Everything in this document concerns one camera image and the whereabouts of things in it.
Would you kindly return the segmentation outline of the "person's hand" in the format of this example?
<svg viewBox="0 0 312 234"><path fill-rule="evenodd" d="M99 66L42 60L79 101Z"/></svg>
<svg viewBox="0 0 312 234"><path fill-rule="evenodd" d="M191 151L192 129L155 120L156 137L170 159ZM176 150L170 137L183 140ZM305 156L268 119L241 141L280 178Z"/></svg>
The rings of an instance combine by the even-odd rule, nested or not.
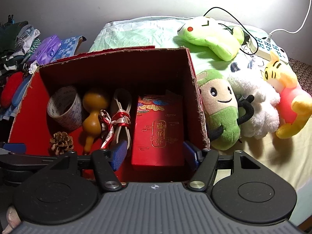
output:
<svg viewBox="0 0 312 234"><path fill-rule="evenodd" d="M16 229L21 224L21 219L19 218L14 206L10 206L6 212L7 226L2 231L2 234L9 234L14 229Z"/></svg>

